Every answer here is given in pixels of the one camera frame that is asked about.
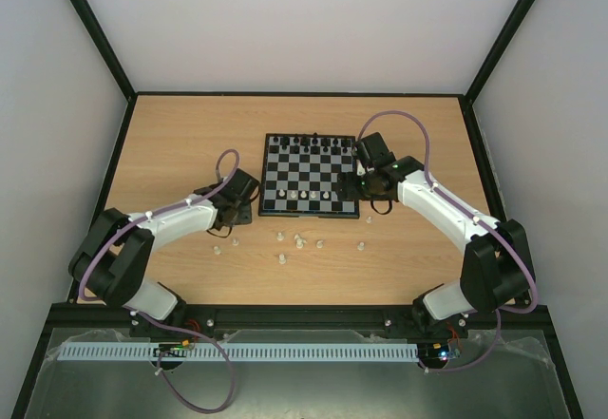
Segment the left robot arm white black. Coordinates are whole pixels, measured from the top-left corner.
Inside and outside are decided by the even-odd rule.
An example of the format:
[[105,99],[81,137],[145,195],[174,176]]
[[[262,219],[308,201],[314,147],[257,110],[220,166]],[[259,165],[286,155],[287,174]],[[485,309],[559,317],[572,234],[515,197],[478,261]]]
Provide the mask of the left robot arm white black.
[[251,223],[251,202],[258,188],[258,180],[237,168],[222,181],[157,210],[103,211],[68,264],[81,299],[101,300],[164,321],[177,310],[180,299],[145,277],[150,256],[197,232]]

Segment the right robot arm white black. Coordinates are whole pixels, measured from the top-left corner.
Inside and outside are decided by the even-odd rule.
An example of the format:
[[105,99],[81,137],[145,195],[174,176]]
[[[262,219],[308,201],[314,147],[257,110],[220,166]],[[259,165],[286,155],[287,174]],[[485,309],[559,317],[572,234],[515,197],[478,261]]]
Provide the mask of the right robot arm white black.
[[334,188],[340,200],[399,202],[439,229],[463,256],[458,279],[413,301],[411,319],[419,333],[436,334],[458,314],[514,312],[511,300],[533,294],[527,236],[518,222],[476,210],[435,180],[428,162],[395,158],[379,133],[354,143],[352,154],[353,171],[339,174]]

